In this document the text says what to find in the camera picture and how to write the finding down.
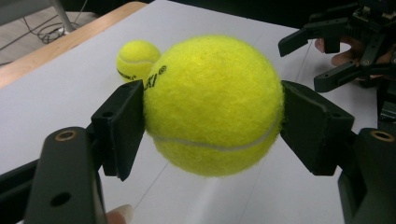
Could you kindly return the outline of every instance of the white table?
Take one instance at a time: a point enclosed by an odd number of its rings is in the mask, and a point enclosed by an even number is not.
[[[331,55],[311,44],[281,58],[277,42],[295,30],[164,0],[155,1],[96,37],[0,89],[0,174],[39,157],[46,136],[87,127],[93,112],[123,83],[120,47],[146,39],[162,52],[195,35],[224,34],[264,53],[282,79],[313,87]],[[354,83],[324,94],[356,117],[353,131],[375,127],[375,92]],[[344,223],[335,176],[311,175],[278,138],[269,154],[239,175],[204,178],[165,160],[145,135],[130,177],[102,176],[106,208],[129,203],[134,224]]]

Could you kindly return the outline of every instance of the yellow felt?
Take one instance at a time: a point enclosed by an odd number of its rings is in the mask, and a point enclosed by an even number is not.
[[[197,36],[174,45],[153,65],[146,88],[146,128],[158,150],[198,175],[248,168],[279,132],[283,91],[275,69],[259,51],[229,36]],[[243,147],[269,132],[255,147],[215,149]]]
[[[116,59],[117,70],[125,82],[143,79],[146,83],[152,65],[160,56],[160,51],[148,41],[133,40],[120,49]]]

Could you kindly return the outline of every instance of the yellow tennis ball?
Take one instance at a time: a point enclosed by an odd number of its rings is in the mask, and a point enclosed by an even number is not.
[[[119,51],[117,70],[125,82],[143,79],[146,83],[152,65],[160,58],[160,51],[146,40],[133,40]]]
[[[144,94],[157,150],[203,176],[232,175],[260,161],[278,137],[283,104],[271,63],[225,35],[174,45],[154,64]]]

